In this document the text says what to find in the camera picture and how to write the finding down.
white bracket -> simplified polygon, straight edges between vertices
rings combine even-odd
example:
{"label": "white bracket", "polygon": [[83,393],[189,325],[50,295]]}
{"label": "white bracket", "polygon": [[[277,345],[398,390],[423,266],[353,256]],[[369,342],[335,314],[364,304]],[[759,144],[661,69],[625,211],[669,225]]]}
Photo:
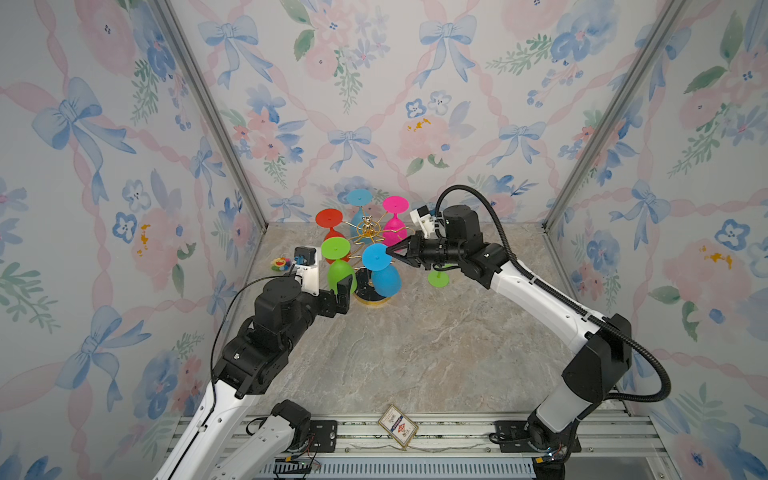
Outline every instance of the white bracket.
{"label": "white bracket", "polygon": [[419,226],[424,232],[424,238],[435,237],[435,218],[431,214],[423,217],[419,216],[418,210],[411,210],[411,221]]}
{"label": "white bracket", "polygon": [[301,291],[311,293],[314,296],[320,295],[320,264],[323,262],[323,254],[318,247],[309,247],[315,249],[314,265],[296,265],[296,281],[301,283]]}

pink wine glass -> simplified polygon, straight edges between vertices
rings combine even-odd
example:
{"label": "pink wine glass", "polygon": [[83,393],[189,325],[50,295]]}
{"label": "pink wine glass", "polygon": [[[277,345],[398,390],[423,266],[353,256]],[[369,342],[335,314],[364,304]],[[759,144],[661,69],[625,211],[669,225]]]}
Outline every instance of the pink wine glass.
{"label": "pink wine glass", "polygon": [[398,214],[408,210],[408,201],[403,197],[387,197],[384,199],[382,205],[384,206],[384,210],[394,215],[394,217],[384,225],[384,230],[382,232],[382,237],[384,237],[382,243],[391,247],[408,236],[406,225],[397,217]]}

wallpaper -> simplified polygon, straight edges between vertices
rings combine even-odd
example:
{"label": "wallpaper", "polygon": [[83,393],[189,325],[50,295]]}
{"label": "wallpaper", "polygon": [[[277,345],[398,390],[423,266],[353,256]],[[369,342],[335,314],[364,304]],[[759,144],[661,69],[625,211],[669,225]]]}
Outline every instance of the wallpaper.
{"label": "wallpaper", "polygon": [[[551,231],[579,300],[670,373],[631,405],[685,480],[768,478],[767,29],[765,0],[693,0]],[[658,386],[634,355],[621,387]]]}
{"label": "wallpaper", "polygon": [[305,222],[452,184],[543,220],[663,3],[171,2],[265,215]]}
{"label": "wallpaper", "polygon": [[150,478],[259,233],[147,5],[0,14],[0,479]]}

marble surface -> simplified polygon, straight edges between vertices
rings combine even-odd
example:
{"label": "marble surface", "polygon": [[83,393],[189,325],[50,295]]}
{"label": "marble surface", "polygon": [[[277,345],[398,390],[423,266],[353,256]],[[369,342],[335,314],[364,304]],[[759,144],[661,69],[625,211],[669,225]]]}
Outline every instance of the marble surface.
{"label": "marble surface", "polygon": [[[273,223],[251,273],[269,275],[272,259],[299,245],[319,247],[327,230]],[[562,290],[538,226],[505,227],[528,268]],[[498,242],[491,223],[485,241]],[[346,315],[318,316],[272,382],[255,412],[290,399],[314,415],[383,412],[530,411],[552,391],[572,354],[546,327],[512,301],[460,272],[437,289],[427,272],[396,263],[402,290],[371,307],[353,300]],[[321,285],[327,263],[321,267]],[[253,314],[261,285],[243,293],[230,338]]]}

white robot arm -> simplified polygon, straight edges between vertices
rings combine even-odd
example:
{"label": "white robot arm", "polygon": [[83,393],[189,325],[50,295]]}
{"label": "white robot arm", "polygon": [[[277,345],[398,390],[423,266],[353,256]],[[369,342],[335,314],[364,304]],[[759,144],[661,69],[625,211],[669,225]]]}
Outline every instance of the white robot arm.
{"label": "white robot arm", "polygon": [[[440,211],[449,192],[465,190],[475,195],[494,220],[502,245],[486,243],[478,215],[466,205]],[[511,251],[491,204],[474,188],[454,185],[438,198],[435,215],[427,207],[411,212],[420,230],[389,247],[387,253],[410,266],[444,267],[455,263],[465,276],[486,289],[506,296],[545,324],[575,354],[553,393],[528,418],[531,445],[543,452],[569,445],[578,422],[605,399],[659,402],[671,391],[669,375],[643,346],[632,339],[631,325],[621,315],[607,318],[591,310],[531,272]],[[649,396],[609,393],[632,365],[636,350],[656,370],[659,392]]]}
{"label": "white robot arm", "polygon": [[[476,190],[465,186],[451,189]],[[435,217],[423,207],[411,212],[421,228],[387,249],[393,258],[410,266],[443,267],[455,263],[469,278],[509,298],[545,324],[574,353],[555,390],[528,417],[524,438],[548,461],[555,450],[568,459],[578,422],[605,399],[658,402],[671,390],[661,364],[631,338],[630,323],[620,315],[610,319],[576,303],[537,277],[509,249],[490,204],[504,246],[483,241],[477,213],[465,205],[448,207],[440,215],[445,235],[439,235]],[[270,281],[254,303],[254,315],[225,345],[213,371],[205,398],[193,421],[174,447],[155,480],[250,480],[276,455],[302,451],[308,445],[310,414],[288,400],[238,450],[218,462],[224,445],[248,409],[264,394],[272,379],[288,362],[288,354],[314,321],[315,315],[347,313],[352,277],[339,282],[338,295],[319,289],[319,249],[296,248],[300,285],[289,277]],[[661,390],[652,396],[609,394],[631,367],[637,350],[656,369]]]}
{"label": "white robot arm", "polygon": [[155,480],[250,480],[281,452],[309,446],[310,413],[285,400],[247,442],[219,461],[224,446],[287,365],[288,355],[315,317],[349,309],[351,276],[339,282],[338,293],[321,290],[320,250],[298,247],[295,259],[295,277],[268,282],[254,302],[254,315],[223,348],[203,401]]}

